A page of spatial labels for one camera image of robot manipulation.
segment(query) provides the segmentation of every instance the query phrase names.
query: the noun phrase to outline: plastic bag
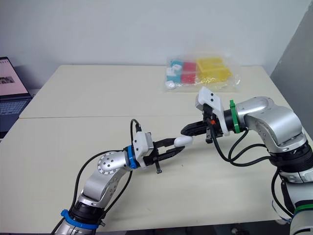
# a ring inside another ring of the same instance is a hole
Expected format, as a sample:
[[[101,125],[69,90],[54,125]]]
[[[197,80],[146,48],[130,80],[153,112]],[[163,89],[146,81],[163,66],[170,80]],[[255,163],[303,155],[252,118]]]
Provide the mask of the plastic bag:
[[[240,66],[229,56],[183,55],[168,60],[165,87],[172,92],[197,92],[202,86],[215,92],[234,92],[240,80]]]

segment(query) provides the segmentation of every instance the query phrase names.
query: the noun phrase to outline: green ring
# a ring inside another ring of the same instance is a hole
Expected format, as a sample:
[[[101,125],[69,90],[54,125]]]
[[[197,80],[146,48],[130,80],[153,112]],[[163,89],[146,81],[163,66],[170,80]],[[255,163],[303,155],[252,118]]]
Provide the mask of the green ring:
[[[313,204],[305,204],[305,205],[299,206],[294,210],[294,213],[301,211],[301,210],[305,210],[305,209],[313,209]]]
[[[234,100],[230,100],[230,111],[231,111],[231,117],[233,118],[233,123],[234,123],[234,127],[235,127],[235,133],[240,133],[240,129],[239,129],[239,124],[238,124],[238,120],[237,120],[237,115],[236,115],[236,105],[234,103]]]

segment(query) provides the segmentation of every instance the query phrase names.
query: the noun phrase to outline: laptop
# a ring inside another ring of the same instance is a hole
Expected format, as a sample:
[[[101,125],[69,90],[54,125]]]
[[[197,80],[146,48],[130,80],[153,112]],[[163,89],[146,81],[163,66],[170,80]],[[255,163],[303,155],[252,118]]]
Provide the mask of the laptop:
[[[0,139],[10,130],[31,95],[7,57],[0,57]]]

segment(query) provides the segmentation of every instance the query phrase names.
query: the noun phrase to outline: laptop keyboard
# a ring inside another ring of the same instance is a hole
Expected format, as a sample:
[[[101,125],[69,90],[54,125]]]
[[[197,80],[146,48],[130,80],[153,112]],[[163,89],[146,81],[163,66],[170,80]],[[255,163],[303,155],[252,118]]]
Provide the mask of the laptop keyboard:
[[[0,103],[0,115],[20,114],[27,100]]]

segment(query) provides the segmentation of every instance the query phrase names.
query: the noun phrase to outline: red block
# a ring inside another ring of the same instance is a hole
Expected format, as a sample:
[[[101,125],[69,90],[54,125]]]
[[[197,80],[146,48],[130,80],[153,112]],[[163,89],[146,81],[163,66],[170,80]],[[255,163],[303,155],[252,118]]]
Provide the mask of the red block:
[[[197,76],[197,64],[191,62],[184,62],[181,72],[181,83],[193,84]]]

